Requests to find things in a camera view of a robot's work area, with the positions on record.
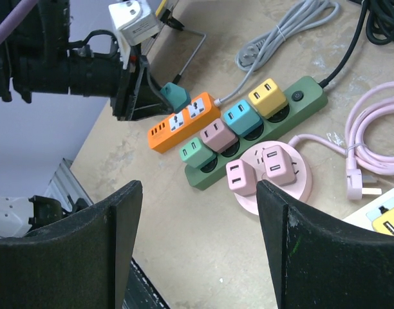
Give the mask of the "teal charger front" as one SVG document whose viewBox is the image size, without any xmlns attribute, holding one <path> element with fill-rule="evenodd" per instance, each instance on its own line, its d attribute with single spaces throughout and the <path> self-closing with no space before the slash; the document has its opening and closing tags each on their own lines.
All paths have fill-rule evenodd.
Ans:
<svg viewBox="0 0 394 309">
<path fill-rule="evenodd" d="M 173 108 L 174 113 L 179 113 L 191 103 L 189 92 L 172 82 L 165 84 L 161 88 L 160 93 Z"/>
</svg>

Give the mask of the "yellow charger front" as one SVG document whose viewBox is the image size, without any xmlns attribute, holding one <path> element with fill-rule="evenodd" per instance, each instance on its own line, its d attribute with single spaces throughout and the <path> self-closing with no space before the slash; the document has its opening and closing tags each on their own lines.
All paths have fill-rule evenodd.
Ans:
<svg viewBox="0 0 394 309">
<path fill-rule="evenodd" d="M 386 211 L 372 222 L 375 232 L 394 236 L 394 208 Z"/>
</svg>

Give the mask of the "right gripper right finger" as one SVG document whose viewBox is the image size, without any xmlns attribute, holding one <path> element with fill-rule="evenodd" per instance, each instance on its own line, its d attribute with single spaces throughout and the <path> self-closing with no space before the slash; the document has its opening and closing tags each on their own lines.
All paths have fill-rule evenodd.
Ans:
<svg viewBox="0 0 394 309">
<path fill-rule="evenodd" d="M 274 184 L 257 184 L 279 308 L 394 308 L 394 236 L 346 223 Z"/>
</svg>

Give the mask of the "teal usb charger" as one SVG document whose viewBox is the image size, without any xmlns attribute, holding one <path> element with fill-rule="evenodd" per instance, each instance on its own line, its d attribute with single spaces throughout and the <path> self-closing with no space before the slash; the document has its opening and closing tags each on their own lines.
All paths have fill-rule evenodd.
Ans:
<svg viewBox="0 0 394 309">
<path fill-rule="evenodd" d="M 238 136 L 247 136 L 263 123 L 260 115 L 246 100 L 240 100 L 226 110 L 223 119 Z"/>
</svg>

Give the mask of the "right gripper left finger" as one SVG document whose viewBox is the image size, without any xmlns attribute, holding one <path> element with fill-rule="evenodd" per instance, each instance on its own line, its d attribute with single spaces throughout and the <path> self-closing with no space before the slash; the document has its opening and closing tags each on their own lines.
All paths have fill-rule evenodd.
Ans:
<svg viewBox="0 0 394 309">
<path fill-rule="evenodd" d="M 133 180 L 63 220 L 0 239 L 0 308 L 121 308 L 141 208 Z"/>
</svg>

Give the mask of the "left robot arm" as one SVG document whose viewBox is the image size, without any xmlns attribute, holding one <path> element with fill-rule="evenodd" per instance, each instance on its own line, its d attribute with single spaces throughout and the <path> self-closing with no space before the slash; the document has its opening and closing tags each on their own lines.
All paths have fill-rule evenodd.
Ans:
<svg viewBox="0 0 394 309">
<path fill-rule="evenodd" d="M 94 30 L 70 41 L 69 1 L 0 1 L 0 98 L 12 91 L 30 103 L 34 93 L 107 97 L 120 121 L 178 111 L 152 77 L 141 45 Z"/>
</svg>

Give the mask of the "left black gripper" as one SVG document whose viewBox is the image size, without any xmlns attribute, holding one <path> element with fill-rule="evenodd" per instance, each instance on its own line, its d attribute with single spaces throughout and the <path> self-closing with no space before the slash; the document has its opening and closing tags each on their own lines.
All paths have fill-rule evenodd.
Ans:
<svg viewBox="0 0 394 309">
<path fill-rule="evenodd" d="M 163 104 L 147 105 L 147 100 L 139 98 L 141 86 L 148 85 Z M 151 79 L 141 44 L 131 48 L 127 68 L 121 72 L 117 94 L 110 98 L 110 106 L 118 121 L 140 121 L 174 112 L 171 103 L 157 90 Z"/>
</svg>

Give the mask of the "white power strip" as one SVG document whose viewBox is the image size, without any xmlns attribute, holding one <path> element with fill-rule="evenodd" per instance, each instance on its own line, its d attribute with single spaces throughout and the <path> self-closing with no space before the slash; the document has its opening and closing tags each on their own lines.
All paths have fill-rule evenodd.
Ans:
<svg viewBox="0 0 394 309">
<path fill-rule="evenodd" d="M 343 221 L 366 230 L 374 231 L 372 226 L 373 221 L 392 208 L 394 208 L 394 188 L 345 217 Z"/>
</svg>

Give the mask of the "yellow usb charger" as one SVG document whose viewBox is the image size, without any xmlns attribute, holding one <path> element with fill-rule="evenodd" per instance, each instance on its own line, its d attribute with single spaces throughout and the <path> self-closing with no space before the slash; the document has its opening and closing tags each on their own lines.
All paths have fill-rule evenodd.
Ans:
<svg viewBox="0 0 394 309">
<path fill-rule="evenodd" d="M 264 118 L 273 117 L 288 105 L 288 100 L 271 78 L 265 80 L 249 93 L 249 100 Z"/>
</svg>

